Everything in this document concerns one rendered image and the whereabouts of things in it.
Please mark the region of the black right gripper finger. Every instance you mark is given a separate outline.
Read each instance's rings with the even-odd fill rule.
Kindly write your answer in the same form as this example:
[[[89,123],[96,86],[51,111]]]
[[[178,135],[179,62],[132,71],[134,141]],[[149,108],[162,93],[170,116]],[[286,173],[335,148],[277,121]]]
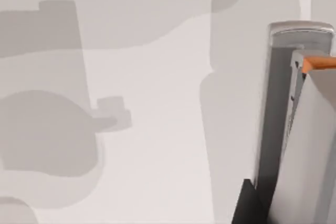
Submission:
[[[267,215],[250,179],[244,179],[231,224],[267,224]]]

